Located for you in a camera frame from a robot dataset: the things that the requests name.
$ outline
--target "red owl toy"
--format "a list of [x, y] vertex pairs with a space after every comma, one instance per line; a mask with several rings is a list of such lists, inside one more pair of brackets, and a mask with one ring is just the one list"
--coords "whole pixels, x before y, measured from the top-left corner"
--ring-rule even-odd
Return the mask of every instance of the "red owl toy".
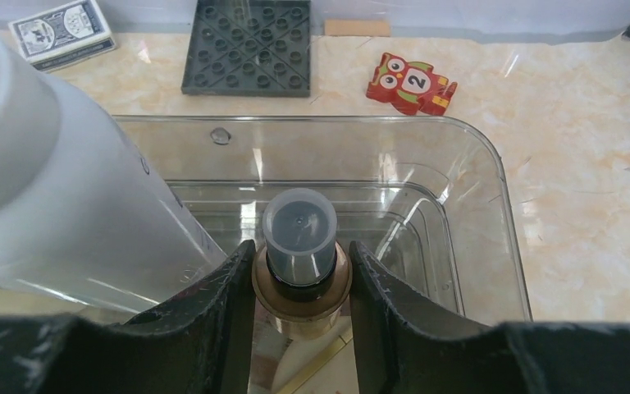
[[406, 62], [392, 53], [383, 53], [376, 67], [366, 97], [391, 103], [404, 115], [417, 111], [443, 115], [453, 98], [458, 83], [448, 84], [448, 78], [433, 73], [433, 66], [422, 62]]

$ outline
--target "owl eye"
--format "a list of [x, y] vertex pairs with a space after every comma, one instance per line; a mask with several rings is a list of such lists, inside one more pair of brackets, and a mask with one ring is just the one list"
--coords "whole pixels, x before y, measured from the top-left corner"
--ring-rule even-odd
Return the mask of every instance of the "owl eye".
[[381, 78], [381, 86], [386, 89], [393, 89], [397, 87], [397, 78], [387, 75], [382, 76]]
[[392, 71], [402, 71], [404, 69], [404, 62], [399, 59], [392, 59], [387, 62], [387, 68], [391, 69]]

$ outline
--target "transparent container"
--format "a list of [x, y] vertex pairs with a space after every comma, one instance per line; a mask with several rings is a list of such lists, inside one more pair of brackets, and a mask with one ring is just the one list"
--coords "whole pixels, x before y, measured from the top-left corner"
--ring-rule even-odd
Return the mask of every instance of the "transparent container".
[[[531, 319], [504, 169], [491, 142], [466, 123], [447, 117], [117, 120], [227, 253], [242, 240], [263, 245], [267, 204], [285, 190], [309, 188], [333, 203], [336, 237], [345, 248], [363, 241], [393, 274], [435, 302], [487, 324]], [[258, 309], [253, 353], [285, 361], [276, 376], [251, 382], [272, 379], [272, 392], [291, 392], [288, 387], [321, 366], [313, 363], [341, 348], [337, 341], [351, 339], [347, 311], [342, 315], [338, 332], [306, 345], [266, 326]]]

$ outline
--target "white cylinder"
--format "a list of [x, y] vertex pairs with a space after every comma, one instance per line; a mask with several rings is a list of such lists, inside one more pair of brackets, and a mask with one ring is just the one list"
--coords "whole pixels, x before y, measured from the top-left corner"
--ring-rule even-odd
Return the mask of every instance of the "white cylinder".
[[0, 42], [0, 286], [140, 311], [225, 254], [92, 99]]

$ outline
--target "white wall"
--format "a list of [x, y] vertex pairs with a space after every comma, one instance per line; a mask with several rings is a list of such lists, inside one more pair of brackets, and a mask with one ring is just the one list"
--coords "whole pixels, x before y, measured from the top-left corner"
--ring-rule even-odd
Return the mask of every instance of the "white wall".
[[[0, 22], [65, 1], [0, 0]], [[124, 30], [133, 24], [160, 30], [187, 26], [196, 7], [196, 0], [98, 2], [112, 26]], [[383, 19], [396, 35], [551, 34], [587, 39], [611, 37], [627, 27], [630, 0], [313, 0], [315, 26], [326, 18]]]

